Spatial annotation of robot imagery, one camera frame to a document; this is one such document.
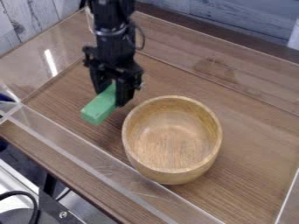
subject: bowl rim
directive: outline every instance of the bowl rim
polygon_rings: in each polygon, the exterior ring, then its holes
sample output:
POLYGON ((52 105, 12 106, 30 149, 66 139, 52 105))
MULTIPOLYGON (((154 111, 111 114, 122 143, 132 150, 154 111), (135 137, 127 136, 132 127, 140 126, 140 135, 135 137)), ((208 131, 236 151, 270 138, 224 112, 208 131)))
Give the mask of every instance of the bowl rim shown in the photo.
POLYGON ((147 169, 155 171, 155 172, 160 172, 160 173, 186 173, 186 172, 191 172, 195 171, 198 169, 200 169, 219 154, 220 151, 220 144, 222 144, 222 140, 223 140, 223 130, 222 130, 222 126, 220 126, 220 121, 219 118, 216 117, 216 115, 214 114, 214 112, 211 111, 211 109, 199 101, 194 100, 190 97, 186 96, 179 96, 179 95, 164 95, 164 96, 158 96, 150 100, 143 101, 128 113, 127 117, 126 117, 126 121, 123 124, 123 129, 122 129, 122 138, 123 138, 123 144, 124 144, 124 148, 126 148, 126 154, 147 169), (188 168, 179 168, 179 169, 159 169, 156 167, 150 167, 147 166, 144 163, 140 162, 140 160, 136 158, 136 154, 132 152, 128 140, 127 140, 127 127, 130 124, 130 121, 134 117, 134 115, 136 114, 136 111, 140 110, 143 108, 143 106, 146 106, 147 104, 152 103, 152 102, 159 102, 160 100, 166 100, 166 99, 176 99, 176 100, 183 100, 187 102, 194 103, 198 107, 202 107, 210 114, 210 116, 212 117, 214 122, 216 123, 218 126, 218 140, 215 143, 215 146, 212 148, 212 152, 211 154, 192 167, 188 168))

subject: green sponge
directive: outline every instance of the green sponge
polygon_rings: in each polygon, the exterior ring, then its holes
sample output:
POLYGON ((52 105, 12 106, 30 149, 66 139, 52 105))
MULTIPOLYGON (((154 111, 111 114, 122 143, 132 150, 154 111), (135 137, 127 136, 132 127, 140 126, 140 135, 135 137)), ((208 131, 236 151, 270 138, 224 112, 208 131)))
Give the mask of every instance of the green sponge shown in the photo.
POLYGON ((116 109, 116 91, 116 84, 114 83, 80 111, 83 120, 96 126, 103 123, 116 109))

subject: wooden bowl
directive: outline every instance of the wooden bowl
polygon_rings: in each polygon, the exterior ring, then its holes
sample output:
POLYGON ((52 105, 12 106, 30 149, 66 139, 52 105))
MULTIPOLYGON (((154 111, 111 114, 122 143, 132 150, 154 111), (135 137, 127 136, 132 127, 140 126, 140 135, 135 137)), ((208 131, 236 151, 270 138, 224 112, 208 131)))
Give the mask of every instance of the wooden bowl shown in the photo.
POLYGON ((147 178, 184 184, 211 168, 220 150, 220 123, 198 101, 158 97, 128 114, 123 142, 130 162, 147 178))

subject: wooden table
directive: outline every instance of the wooden table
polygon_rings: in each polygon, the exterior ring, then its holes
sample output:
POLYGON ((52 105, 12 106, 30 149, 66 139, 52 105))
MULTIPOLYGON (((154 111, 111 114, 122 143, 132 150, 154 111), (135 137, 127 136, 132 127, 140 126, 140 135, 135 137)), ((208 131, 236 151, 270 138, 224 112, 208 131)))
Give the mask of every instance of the wooden table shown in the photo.
MULTIPOLYGON (((263 41, 247 37, 244 42, 254 45, 257 41, 262 45, 257 49, 267 51, 259 52, 136 13, 135 20, 147 35, 146 49, 136 55, 146 70, 146 88, 94 127, 80 119, 80 109, 95 96, 90 73, 82 65, 80 48, 92 41, 84 17, 83 12, 78 13, 0 59, 4 84, 30 109, 126 164, 120 130, 135 105, 160 95, 184 95, 203 102, 218 115, 224 131, 219 158, 203 177, 168 189, 223 222, 274 222, 299 166, 298 53, 278 45, 269 50, 269 43, 262 49, 263 41), (44 58, 47 50, 58 76, 44 58)), ((119 221, 167 222, 15 123, 2 124, 0 135, 119 221)), ((74 145, 66 151, 100 169, 96 150, 74 145)), ((186 220, 182 223, 188 223, 187 213, 179 215, 186 220)))

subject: white wooden wall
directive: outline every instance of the white wooden wall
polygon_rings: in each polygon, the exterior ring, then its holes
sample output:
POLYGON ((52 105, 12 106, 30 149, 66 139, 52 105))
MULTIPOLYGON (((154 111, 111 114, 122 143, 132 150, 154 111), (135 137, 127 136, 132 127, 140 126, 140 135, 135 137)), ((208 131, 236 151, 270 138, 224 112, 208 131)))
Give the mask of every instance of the white wooden wall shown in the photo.
POLYGON ((80 0, 0 0, 0 55, 54 26, 80 0))
POLYGON ((286 44, 299 0, 140 0, 235 31, 286 44))

